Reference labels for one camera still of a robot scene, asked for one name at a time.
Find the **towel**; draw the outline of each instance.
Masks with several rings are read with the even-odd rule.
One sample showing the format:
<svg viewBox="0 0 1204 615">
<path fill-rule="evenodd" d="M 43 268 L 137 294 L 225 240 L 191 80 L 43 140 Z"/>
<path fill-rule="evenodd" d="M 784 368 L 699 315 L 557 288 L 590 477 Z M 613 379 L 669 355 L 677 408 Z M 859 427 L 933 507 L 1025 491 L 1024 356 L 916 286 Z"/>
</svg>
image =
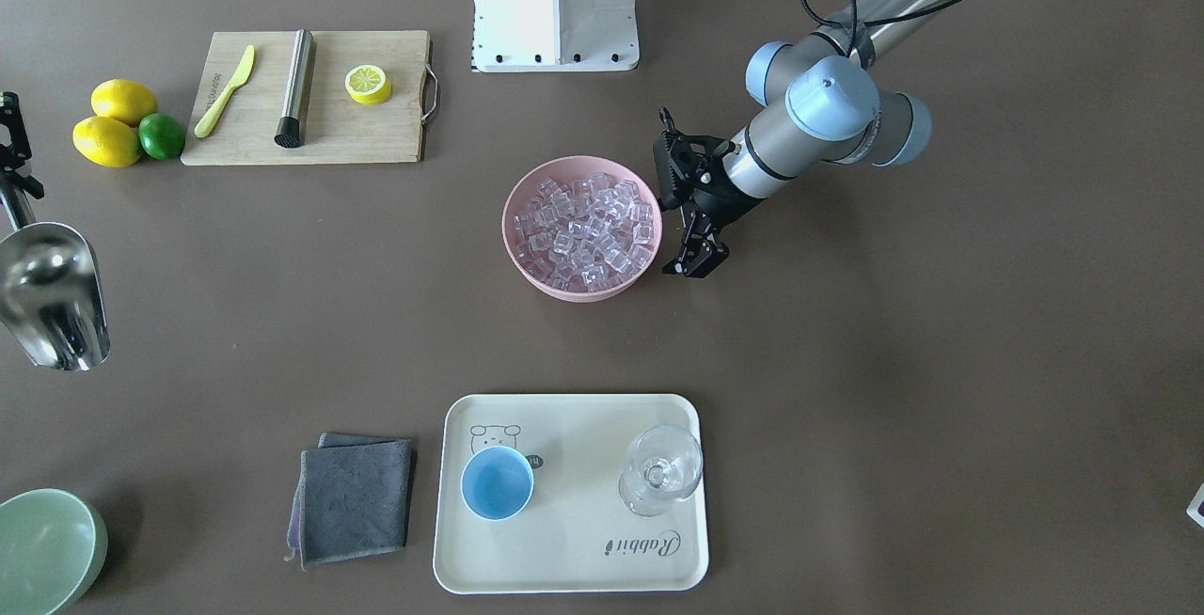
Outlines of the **towel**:
<svg viewBox="0 0 1204 615">
<path fill-rule="evenodd" d="M 405 546 L 412 469 L 408 439 L 327 432 L 301 453 L 287 540 L 301 568 Z"/>
</svg>

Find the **brown table surface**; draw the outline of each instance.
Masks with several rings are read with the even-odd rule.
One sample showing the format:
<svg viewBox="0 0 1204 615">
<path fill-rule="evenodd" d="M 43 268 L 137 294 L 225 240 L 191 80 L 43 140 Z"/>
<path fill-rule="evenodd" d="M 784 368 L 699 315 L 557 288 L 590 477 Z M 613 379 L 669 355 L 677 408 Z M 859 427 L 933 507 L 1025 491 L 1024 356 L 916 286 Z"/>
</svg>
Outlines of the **brown table surface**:
<svg viewBox="0 0 1204 615">
<path fill-rule="evenodd" d="M 111 530 L 73 611 L 1199 611 L 1204 0 L 942 12 L 873 72 L 932 108 L 920 160 L 816 166 L 727 230 L 708 279 L 649 273 L 571 306 L 498 242 L 513 183 L 569 153 L 654 182 L 660 106 L 736 134 L 759 108 L 752 51 L 814 28 L 797 0 L 636 2 L 636 71 L 485 76 L 472 0 L 0 0 L 35 213 L 95 247 L 112 331 L 90 372 L 35 368 L 0 336 L 0 498 L 64 487 Z M 105 170 L 71 147 L 101 81 L 185 119 L 212 32 L 296 28 L 429 29 L 425 161 Z M 696 404 L 706 579 L 439 589 L 448 406 L 612 391 Z M 402 551 L 283 562 L 323 431 L 417 439 Z"/>
</svg>

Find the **mint green bowl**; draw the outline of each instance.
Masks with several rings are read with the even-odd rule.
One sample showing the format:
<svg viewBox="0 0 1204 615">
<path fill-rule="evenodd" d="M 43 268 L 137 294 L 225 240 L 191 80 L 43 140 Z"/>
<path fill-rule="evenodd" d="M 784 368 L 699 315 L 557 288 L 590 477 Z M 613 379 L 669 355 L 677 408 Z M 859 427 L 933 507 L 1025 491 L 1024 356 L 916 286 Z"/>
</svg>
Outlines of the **mint green bowl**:
<svg viewBox="0 0 1204 615">
<path fill-rule="evenodd" d="M 0 610 L 49 615 L 92 586 L 108 551 L 108 533 L 90 504 L 41 489 L 0 504 Z"/>
</svg>

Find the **black cable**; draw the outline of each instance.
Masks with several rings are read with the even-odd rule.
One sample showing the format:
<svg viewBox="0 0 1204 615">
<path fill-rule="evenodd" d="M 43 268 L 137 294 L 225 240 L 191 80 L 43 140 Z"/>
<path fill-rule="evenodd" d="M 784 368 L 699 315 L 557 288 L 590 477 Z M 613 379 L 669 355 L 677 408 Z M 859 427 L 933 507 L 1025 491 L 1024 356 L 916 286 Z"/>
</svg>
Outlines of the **black cable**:
<svg viewBox="0 0 1204 615">
<path fill-rule="evenodd" d="M 807 0 L 798 0 L 798 1 L 803 4 L 803 10 L 807 11 L 807 14 L 818 24 L 826 24 L 826 26 L 830 28 L 844 28 L 844 24 L 839 24 L 834 19 L 826 19 L 822 18 L 822 16 L 816 14 L 816 12 L 811 10 L 811 6 Z M 908 19 L 916 19 L 916 18 L 923 18 L 923 16 L 932 16 L 937 11 L 948 10 L 948 7 L 954 6 L 954 4 L 966 0 L 945 0 L 944 2 L 937 2 L 932 4 L 932 6 L 922 7 L 922 10 L 920 11 L 911 11 L 908 14 L 893 16 L 893 18 L 884 18 L 884 19 L 868 19 L 864 20 L 864 23 L 861 23 L 861 25 L 864 28 L 880 28 L 883 26 L 883 24 L 905 23 L 905 20 Z M 851 26 L 851 32 L 849 32 L 849 49 L 846 54 L 851 57 L 852 51 L 857 48 L 857 0 L 849 0 L 849 6 L 850 10 L 852 11 L 852 26 Z"/>
</svg>

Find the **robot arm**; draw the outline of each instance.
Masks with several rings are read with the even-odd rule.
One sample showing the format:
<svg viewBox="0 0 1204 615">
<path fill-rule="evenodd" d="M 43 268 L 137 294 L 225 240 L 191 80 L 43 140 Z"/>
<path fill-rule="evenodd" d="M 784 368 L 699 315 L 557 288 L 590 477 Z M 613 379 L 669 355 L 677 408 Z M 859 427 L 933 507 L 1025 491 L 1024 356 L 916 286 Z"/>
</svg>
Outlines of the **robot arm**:
<svg viewBox="0 0 1204 615">
<path fill-rule="evenodd" d="M 933 12 L 962 0 L 851 1 L 831 19 L 813 16 L 820 26 L 797 45 L 757 49 L 745 88 L 765 110 L 731 138 L 684 135 L 661 111 L 665 131 L 653 147 L 660 202 L 679 208 L 684 225 L 681 249 L 663 272 L 706 277 L 728 255 L 720 230 L 816 161 L 895 166 L 927 147 L 927 106 L 879 91 L 868 70 Z"/>
</svg>

